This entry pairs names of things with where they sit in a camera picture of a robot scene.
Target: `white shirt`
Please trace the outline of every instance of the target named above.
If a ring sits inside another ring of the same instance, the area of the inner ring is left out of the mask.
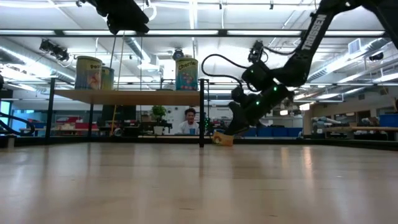
[[[199,124],[195,121],[193,124],[188,124],[188,121],[184,121],[178,127],[177,134],[191,134],[190,129],[195,129],[195,134],[199,134]]]

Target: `green plant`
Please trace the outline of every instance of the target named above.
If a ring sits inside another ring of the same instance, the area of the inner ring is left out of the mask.
[[[164,108],[164,106],[155,105],[152,107],[152,114],[157,119],[162,119],[163,116],[166,116],[166,108]]]

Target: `man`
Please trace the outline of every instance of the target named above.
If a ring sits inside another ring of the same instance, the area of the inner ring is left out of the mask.
[[[185,110],[185,121],[178,127],[177,134],[199,134],[199,124],[195,122],[196,113],[193,108]]]

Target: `potted plant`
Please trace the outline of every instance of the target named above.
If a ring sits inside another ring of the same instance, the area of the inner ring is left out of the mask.
[[[163,135],[164,126],[162,123],[164,122],[162,117],[166,116],[166,108],[164,106],[155,105],[152,107],[152,114],[156,119],[156,125],[154,126],[154,134]]]

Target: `shelf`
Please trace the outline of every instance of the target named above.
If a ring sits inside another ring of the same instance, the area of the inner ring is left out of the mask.
[[[198,106],[199,91],[55,90],[55,94],[95,105]]]

